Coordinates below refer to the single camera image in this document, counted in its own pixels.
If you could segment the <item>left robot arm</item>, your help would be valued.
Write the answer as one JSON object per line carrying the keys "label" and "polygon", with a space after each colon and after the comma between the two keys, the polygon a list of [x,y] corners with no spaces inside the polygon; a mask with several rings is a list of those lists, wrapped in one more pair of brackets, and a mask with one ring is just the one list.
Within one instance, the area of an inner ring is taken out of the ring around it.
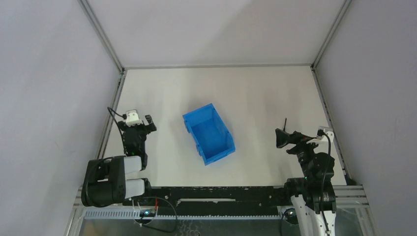
{"label": "left robot arm", "polygon": [[147,124],[128,115],[118,122],[124,155],[112,156],[88,162],[81,191],[81,201],[86,207],[107,207],[136,199],[148,205],[154,198],[147,178],[127,179],[128,174],[146,169],[148,155],[147,135],[157,130],[152,117],[145,116]]}

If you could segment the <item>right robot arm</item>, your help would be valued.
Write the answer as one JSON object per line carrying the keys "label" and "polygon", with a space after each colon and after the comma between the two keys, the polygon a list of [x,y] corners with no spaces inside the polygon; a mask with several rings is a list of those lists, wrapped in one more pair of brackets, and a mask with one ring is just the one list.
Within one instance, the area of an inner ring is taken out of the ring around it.
{"label": "right robot arm", "polygon": [[295,155],[303,177],[289,178],[284,184],[284,198],[293,205],[284,211],[282,220],[297,224],[302,236],[335,235],[336,194],[331,183],[335,159],[331,156],[334,132],[320,127],[315,137],[285,128],[275,130],[276,147]]}

